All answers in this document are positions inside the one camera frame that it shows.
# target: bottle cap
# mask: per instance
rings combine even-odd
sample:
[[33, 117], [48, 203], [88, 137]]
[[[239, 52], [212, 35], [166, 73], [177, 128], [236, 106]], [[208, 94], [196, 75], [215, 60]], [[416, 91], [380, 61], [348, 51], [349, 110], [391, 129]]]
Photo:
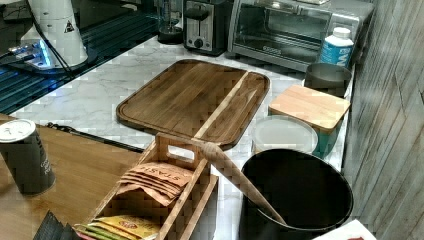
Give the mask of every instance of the bottle cap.
[[350, 30], [347, 28], [336, 27], [334, 28], [333, 35], [339, 38], [349, 38]]

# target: black trash can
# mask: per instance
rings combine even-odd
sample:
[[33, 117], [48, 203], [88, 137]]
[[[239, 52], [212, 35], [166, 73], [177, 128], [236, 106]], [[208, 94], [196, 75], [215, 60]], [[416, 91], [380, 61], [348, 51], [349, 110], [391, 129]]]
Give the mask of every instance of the black trash can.
[[287, 226], [243, 197], [239, 240], [311, 240], [342, 225], [353, 207], [346, 179], [321, 159], [290, 149], [252, 156], [242, 172]]

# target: wooden wall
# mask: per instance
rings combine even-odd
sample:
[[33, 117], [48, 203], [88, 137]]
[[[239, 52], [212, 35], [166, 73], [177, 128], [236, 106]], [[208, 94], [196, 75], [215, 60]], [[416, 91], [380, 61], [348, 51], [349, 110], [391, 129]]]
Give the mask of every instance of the wooden wall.
[[344, 175], [378, 239], [424, 239], [424, 1], [374, 0]]

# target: marble countertop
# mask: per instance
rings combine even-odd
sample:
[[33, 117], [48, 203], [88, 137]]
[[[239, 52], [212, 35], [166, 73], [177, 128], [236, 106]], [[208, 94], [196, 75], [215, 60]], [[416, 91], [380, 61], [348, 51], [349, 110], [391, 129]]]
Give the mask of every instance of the marble countertop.
[[[162, 45], [156, 37], [110, 60], [61, 88], [19, 109], [11, 116], [30, 119], [40, 125], [48, 122], [71, 126], [78, 131], [146, 148], [153, 135], [137, 131], [117, 122], [116, 107], [129, 95], [178, 60], [198, 59], [266, 75], [271, 88], [238, 144], [225, 153], [241, 168], [252, 156], [251, 131], [257, 119], [268, 115], [268, 104], [287, 87], [302, 84], [304, 74], [249, 58], [222, 54], [208, 57], [187, 51], [180, 45]], [[336, 145], [324, 158], [341, 169], [344, 133], [347, 119]], [[227, 179], [220, 177], [215, 240], [237, 239], [242, 194]]]

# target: wooden cutting board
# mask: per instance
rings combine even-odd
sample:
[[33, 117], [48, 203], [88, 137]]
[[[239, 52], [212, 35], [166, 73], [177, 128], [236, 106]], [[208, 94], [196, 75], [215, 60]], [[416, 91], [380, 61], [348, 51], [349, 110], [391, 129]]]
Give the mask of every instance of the wooden cutting board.
[[325, 133], [331, 133], [350, 102], [314, 89], [293, 85], [269, 105], [273, 114], [289, 115]]
[[268, 77], [198, 60], [181, 60], [117, 107], [132, 128], [214, 142], [240, 139], [269, 89]]

